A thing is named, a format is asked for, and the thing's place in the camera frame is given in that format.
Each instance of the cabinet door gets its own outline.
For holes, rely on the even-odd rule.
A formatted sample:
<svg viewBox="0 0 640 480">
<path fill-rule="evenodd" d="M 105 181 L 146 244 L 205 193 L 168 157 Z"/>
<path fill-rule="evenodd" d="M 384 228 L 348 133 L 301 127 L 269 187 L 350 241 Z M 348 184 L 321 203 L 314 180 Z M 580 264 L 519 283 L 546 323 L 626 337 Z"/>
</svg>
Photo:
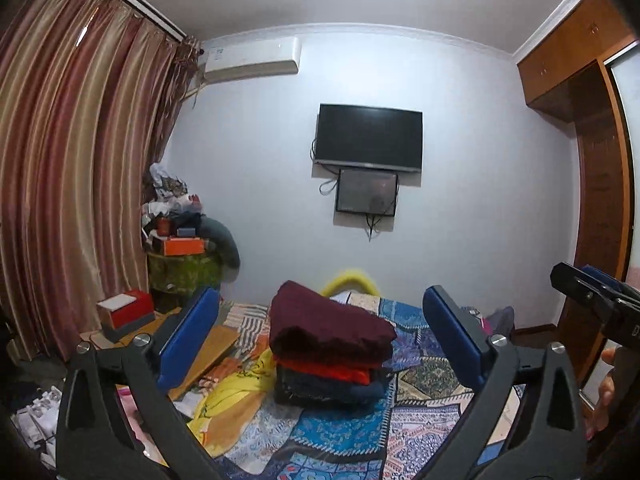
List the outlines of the cabinet door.
<svg viewBox="0 0 640 480">
<path fill-rule="evenodd" d="M 565 65 L 564 47 L 558 35 L 552 33 L 518 65 L 527 104 L 570 75 L 565 74 Z"/>
<path fill-rule="evenodd" d="M 580 155 L 580 224 L 574 265 L 592 265 L 620 279 L 620 255 L 628 245 L 630 182 L 625 174 L 624 132 L 616 125 L 614 102 L 597 63 L 569 79 Z M 578 383 L 591 365 L 600 320 L 588 308 L 567 299 L 558 323 Z"/>
<path fill-rule="evenodd" d="M 610 0 L 582 0 L 518 65 L 527 104 L 579 72 L 629 34 L 630 29 Z"/>
<path fill-rule="evenodd" d="M 593 38 L 598 56 L 632 33 L 611 0 L 583 0 L 580 7 L 588 19 L 585 30 Z"/>
</svg>

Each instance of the stack of folded clothes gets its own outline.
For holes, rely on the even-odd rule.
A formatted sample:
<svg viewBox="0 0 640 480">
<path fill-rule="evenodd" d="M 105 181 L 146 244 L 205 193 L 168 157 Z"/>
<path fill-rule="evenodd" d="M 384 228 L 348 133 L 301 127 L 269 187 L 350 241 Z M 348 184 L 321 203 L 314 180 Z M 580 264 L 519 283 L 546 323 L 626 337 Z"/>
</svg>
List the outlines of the stack of folded clothes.
<svg viewBox="0 0 640 480">
<path fill-rule="evenodd" d="M 271 302 L 276 400 L 297 406 L 369 404 L 384 397 L 394 327 L 360 307 L 286 282 Z"/>
</svg>

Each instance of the crown molding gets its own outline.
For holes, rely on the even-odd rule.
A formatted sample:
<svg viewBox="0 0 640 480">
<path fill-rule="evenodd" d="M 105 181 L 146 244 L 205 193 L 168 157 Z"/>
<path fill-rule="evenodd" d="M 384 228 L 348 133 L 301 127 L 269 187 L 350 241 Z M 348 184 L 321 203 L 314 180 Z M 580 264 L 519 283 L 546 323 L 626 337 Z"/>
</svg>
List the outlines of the crown molding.
<svg viewBox="0 0 640 480">
<path fill-rule="evenodd" d="M 581 0 L 562 0 L 549 17 L 538 27 L 538 29 L 525 41 L 522 46 L 513 53 L 513 60 L 516 63 L 525 59 L 530 52 L 538 46 L 551 32 L 564 20 Z"/>
<path fill-rule="evenodd" d="M 511 54 L 476 41 L 465 40 L 457 36 L 450 36 L 441 32 L 422 30 L 421 28 L 398 27 L 396 25 L 371 25 L 368 23 L 306 23 L 301 25 L 284 25 L 281 27 L 259 28 L 247 32 L 238 32 L 228 36 L 220 36 L 202 43 L 205 50 L 214 46 L 225 46 L 247 41 L 270 40 L 283 36 L 296 36 L 299 34 L 383 34 L 386 36 L 401 36 L 412 40 L 434 41 L 444 43 L 467 50 L 473 50 L 481 54 L 495 57 L 501 60 L 513 60 Z"/>
</svg>

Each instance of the red clothing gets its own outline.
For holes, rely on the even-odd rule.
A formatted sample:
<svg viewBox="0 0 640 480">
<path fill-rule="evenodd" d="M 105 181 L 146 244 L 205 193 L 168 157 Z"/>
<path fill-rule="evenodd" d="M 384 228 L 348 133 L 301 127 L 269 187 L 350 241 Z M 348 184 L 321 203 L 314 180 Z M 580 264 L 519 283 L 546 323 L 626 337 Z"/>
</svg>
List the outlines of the red clothing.
<svg viewBox="0 0 640 480">
<path fill-rule="evenodd" d="M 362 384 L 367 386 L 371 382 L 370 370 L 368 368 L 349 368 L 343 365 L 325 365 L 322 363 L 311 363 L 308 361 L 299 361 L 297 359 L 283 359 L 274 355 L 273 358 L 278 364 L 285 368 L 311 374 L 327 379 L 338 379 L 350 383 Z"/>
</svg>

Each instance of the tv screen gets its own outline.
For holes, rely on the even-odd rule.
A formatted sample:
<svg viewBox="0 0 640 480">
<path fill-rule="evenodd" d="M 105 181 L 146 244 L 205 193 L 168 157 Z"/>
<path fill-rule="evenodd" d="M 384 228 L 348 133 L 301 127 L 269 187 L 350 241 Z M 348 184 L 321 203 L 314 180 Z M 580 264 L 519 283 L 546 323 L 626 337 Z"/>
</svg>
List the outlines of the tv screen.
<svg viewBox="0 0 640 480">
<path fill-rule="evenodd" d="M 422 113 L 320 105 L 314 160 L 320 164 L 422 171 Z"/>
<path fill-rule="evenodd" d="M 395 216 L 398 175 L 388 171 L 342 168 L 335 210 L 374 216 Z"/>
</svg>

